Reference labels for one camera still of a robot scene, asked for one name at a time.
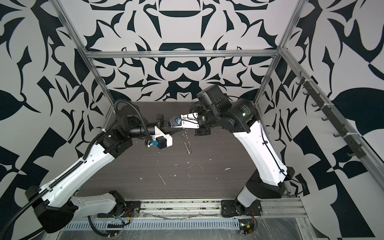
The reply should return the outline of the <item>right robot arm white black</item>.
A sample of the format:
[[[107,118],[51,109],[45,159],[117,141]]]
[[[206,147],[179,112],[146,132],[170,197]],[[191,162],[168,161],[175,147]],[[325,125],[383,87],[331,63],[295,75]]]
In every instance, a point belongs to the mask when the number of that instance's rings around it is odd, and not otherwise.
[[[247,99],[232,103],[217,85],[200,91],[197,97],[200,107],[193,113],[199,125],[196,135],[209,135],[215,127],[229,131],[256,166],[235,198],[235,206],[245,211],[260,199],[280,199],[286,192],[285,182],[292,179],[295,170],[282,162],[268,141],[255,105]]]

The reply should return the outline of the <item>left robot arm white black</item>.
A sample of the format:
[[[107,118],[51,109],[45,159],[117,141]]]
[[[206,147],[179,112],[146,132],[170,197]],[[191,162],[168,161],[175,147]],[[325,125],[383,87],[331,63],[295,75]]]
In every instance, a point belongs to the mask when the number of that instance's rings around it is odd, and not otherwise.
[[[84,155],[58,177],[26,191],[42,231],[55,233],[71,221],[104,215],[118,217],[124,213],[126,202],[117,191],[90,197],[76,197],[75,192],[95,173],[111,163],[133,145],[133,139],[146,140],[147,147],[167,148],[172,137],[165,134],[164,116],[159,114],[149,123],[138,106],[125,103],[114,108],[115,119],[89,144]]]

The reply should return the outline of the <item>small electronics board green led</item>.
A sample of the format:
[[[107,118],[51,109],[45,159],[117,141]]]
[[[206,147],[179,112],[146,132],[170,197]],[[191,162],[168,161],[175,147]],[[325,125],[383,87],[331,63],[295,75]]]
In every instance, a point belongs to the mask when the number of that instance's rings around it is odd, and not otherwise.
[[[239,232],[243,235],[249,235],[256,230],[258,223],[253,219],[249,223],[240,223]]]

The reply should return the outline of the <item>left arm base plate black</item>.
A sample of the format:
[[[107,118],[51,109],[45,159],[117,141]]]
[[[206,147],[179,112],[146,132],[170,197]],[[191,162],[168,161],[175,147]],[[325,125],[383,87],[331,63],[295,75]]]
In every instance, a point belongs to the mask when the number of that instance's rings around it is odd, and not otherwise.
[[[141,201],[125,201],[124,204],[118,203],[108,214],[97,214],[98,218],[114,218],[114,217],[133,217],[140,213]]]

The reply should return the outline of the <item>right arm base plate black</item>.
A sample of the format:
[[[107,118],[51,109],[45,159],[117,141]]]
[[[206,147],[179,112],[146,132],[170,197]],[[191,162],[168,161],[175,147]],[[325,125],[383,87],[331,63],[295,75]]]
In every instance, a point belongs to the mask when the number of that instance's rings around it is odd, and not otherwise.
[[[256,200],[250,207],[244,207],[237,200],[221,200],[221,215],[224,218],[239,216],[261,216],[261,202]]]

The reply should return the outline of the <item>aluminium front rail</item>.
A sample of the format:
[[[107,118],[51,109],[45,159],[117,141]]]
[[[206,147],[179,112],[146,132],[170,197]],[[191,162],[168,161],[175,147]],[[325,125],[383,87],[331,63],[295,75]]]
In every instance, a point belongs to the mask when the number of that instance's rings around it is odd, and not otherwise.
[[[73,220],[85,220],[87,216],[97,219],[124,220],[119,216],[114,218],[98,218],[97,214],[108,214],[115,206],[112,200],[106,196],[73,197],[73,205],[78,209],[74,213]],[[239,216],[224,218],[221,215],[221,200],[232,199],[124,199],[125,201],[141,201],[139,214],[134,219],[253,219],[253,218],[306,218],[308,216],[302,201],[299,198],[282,198],[258,200],[263,211],[261,216]]]

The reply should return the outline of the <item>grey wall hook rack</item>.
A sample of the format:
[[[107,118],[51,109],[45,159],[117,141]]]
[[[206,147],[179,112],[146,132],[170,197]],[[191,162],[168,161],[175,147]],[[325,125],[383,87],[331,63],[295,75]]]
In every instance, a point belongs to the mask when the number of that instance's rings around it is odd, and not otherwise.
[[[330,122],[335,128],[337,132],[333,134],[333,136],[335,138],[342,138],[346,142],[352,151],[347,155],[359,159],[365,157],[367,153],[363,149],[362,141],[359,140],[360,134],[352,129],[335,104],[331,103],[331,100],[324,94],[320,87],[318,87],[315,80],[307,79],[300,73],[300,80],[297,84],[304,87],[304,95],[310,96],[314,100],[312,107],[323,112],[324,117],[322,121]]]

